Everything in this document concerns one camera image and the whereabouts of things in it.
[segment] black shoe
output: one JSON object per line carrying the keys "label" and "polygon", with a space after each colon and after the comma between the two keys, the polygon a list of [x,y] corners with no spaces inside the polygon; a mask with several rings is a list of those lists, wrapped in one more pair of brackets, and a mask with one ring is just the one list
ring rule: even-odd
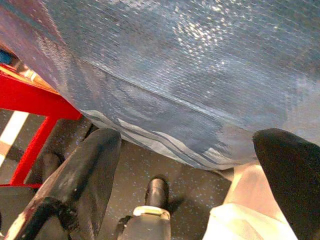
{"label": "black shoe", "polygon": [[147,187],[145,193],[145,205],[167,209],[169,198],[169,186],[164,179],[155,177]]}

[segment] gray floor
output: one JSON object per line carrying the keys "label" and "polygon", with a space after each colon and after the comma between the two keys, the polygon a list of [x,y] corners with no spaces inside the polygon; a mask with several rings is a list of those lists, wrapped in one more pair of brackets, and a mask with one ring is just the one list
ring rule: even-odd
{"label": "gray floor", "polygon": [[195,169],[155,152],[122,141],[120,161],[113,190],[98,240],[114,239],[119,219],[131,215],[144,204],[149,180],[164,175],[170,186],[172,240],[200,240],[205,233],[211,208],[219,206],[227,194],[230,181]]}

